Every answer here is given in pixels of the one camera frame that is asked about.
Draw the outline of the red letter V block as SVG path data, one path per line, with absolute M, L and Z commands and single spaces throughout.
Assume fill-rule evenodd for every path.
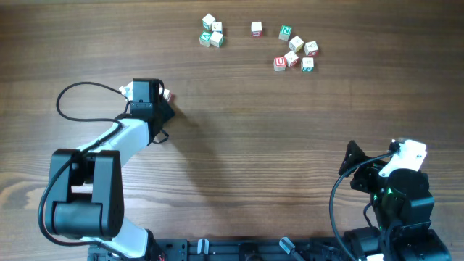
M 172 97 L 171 91 L 169 89 L 165 89 L 163 92 L 163 97 L 167 102 L 169 102 Z

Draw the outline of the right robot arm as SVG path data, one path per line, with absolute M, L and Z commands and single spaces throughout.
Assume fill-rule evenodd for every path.
M 391 141 L 387 153 L 369 157 L 350 141 L 339 169 L 340 184 L 351 176 L 352 189 L 369 195 L 378 225 L 335 232 L 348 260 L 451 260 L 450 251 L 431 229 L 434 198 L 421 165 L 426 145 Z

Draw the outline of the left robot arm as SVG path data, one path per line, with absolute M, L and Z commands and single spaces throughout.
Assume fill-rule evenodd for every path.
M 52 243 L 88 247 L 89 260 L 165 260 L 153 233 L 125 217 L 122 168 L 174 116 L 159 79 L 135 78 L 118 89 L 127 100 L 112 127 L 77 149 L 51 156 L 49 182 L 38 206 L 38 225 Z

